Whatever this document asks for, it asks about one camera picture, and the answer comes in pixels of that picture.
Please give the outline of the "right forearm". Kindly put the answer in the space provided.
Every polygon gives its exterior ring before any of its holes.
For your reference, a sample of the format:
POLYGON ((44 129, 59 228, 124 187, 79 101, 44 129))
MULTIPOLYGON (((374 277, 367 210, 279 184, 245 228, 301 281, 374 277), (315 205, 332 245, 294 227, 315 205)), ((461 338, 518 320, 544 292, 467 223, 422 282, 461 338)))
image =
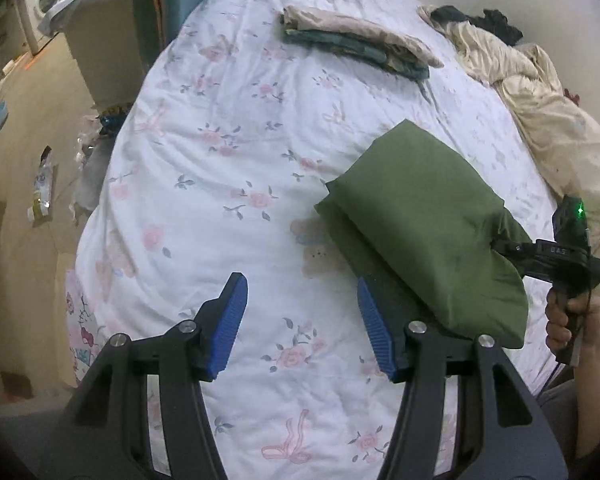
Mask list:
POLYGON ((578 400, 577 456, 600 444, 600 312, 585 317, 580 361, 574 373, 578 400))

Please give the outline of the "right hand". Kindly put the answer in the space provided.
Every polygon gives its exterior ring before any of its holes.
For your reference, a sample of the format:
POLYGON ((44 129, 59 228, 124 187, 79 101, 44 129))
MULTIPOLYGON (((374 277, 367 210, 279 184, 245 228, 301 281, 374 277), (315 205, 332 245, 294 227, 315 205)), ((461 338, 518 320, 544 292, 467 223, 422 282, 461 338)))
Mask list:
POLYGON ((568 298, 555 287, 546 297, 546 344, 558 358, 580 340, 580 350, 600 346, 600 297, 592 292, 568 298))

